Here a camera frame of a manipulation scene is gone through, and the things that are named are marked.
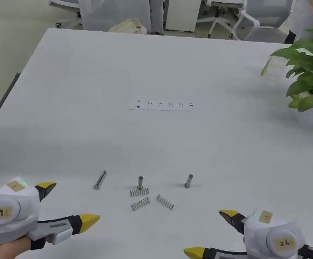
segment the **chair leg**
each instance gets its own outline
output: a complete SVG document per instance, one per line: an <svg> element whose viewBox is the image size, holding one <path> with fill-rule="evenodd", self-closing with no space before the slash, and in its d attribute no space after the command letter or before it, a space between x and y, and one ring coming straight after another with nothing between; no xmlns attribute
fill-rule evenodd
<svg viewBox="0 0 313 259"><path fill-rule="evenodd" d="M211 28L210 28L210 31L209 31L209 33L208 33L208 39L210 39L211 38L211 33L212 33L212 31L214 30L214 28L215 28L215 26L216 26L216 24L217 24L217 20L219 19L219 17L220 17L220 12L221 12L221 7L216 7L216 12L215 12L215 21L213 22L213 24L211 25Z"/></svg>

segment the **plastic bag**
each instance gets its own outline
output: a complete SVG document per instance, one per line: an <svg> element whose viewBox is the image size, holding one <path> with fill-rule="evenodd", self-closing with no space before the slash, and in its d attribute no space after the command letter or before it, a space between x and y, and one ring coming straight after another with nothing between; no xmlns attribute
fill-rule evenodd
<svg viewBox="0 0 313 259"><path fill-rule="evenodd" d="M128 19L118 25L113 26L109 32L123 32L133 34L147 34L147 29L136 19Z"/></svg>

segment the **human hand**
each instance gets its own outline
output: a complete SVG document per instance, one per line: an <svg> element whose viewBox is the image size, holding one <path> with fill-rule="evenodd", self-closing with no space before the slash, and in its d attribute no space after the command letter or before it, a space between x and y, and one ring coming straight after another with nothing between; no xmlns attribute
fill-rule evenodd
<svg viewBox="0 0 313 259"><path fill-rule="evenodd" d="M15 241L0 245L0 259L14 259L31 249L31 240L23 236Z"/></svg>

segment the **metal screw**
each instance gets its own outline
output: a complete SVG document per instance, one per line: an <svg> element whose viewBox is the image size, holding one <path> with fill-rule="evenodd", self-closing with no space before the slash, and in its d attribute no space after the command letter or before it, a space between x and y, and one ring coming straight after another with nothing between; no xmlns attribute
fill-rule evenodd
<svg viewBox="0 0 313 259"><path fill-rule="evenodd" d="M142 182L143 182L143 177L142 176L138 177L138 185L137 185L137 189L138 190L142 190L143 189Z"/></svg>
<svg viewBox="0 0 313 259"><path fill-rule="evenodd" d="M99 189L100 189L100 186L101 186L102 181L103 181L103 179L105 178L106 174L107 174L107 171L106 171L106 170L103 170L102 173L101 173L101 175L100 175L100 177L99 177L99 179L97 180L96 184L95 184L94 187L93 187L94 190L99 190Z"/></svg>
<svg viewBox="0 0 313 259"><path fill-rule="evenodd" d="M186 183L184 184L184 187L185 187L186 189L190 188L192 178L193 178L193 175L190 174L189 177L187 178Z"/></svg>

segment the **white cabinet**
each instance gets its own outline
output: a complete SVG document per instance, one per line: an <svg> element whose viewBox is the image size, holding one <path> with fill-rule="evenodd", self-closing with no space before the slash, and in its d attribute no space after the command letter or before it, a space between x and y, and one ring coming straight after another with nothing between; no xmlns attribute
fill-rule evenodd
<svg viewBox="0 0 313 259"><path fill-rule="evenodd" d="M201 0L169 0L166 10L166 29L193 32L200 2Z"/></svg>

